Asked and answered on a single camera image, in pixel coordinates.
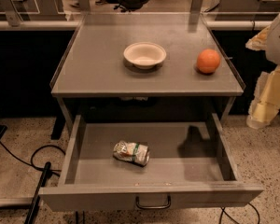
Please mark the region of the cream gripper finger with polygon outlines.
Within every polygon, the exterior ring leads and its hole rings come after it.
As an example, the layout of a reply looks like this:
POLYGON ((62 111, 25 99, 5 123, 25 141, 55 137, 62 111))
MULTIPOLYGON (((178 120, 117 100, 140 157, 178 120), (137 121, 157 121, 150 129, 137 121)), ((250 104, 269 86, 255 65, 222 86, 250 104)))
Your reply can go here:
POLYGON ((254 51, 266 50, 269 30, 269 26, 262 29, 246 42, 245 47, 254 51))
POLYGON ((253 129, 269 126, 280 110, 280 65, 271 72, 262 72, 248 109, 246 124, 253 129))

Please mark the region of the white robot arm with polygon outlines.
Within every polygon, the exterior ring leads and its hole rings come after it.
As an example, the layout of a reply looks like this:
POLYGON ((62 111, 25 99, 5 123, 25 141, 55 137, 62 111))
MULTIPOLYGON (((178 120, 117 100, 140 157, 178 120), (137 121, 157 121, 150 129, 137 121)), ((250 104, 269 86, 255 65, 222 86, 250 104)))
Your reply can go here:
POLYGON ((254 100, 248 109, 246 124, 250 128, 261 129, 268 126, 280 110, 280 13, 245 46, 255 51, 264 50, 266 59, 276 64, 270 74, 260 74, 254 100))

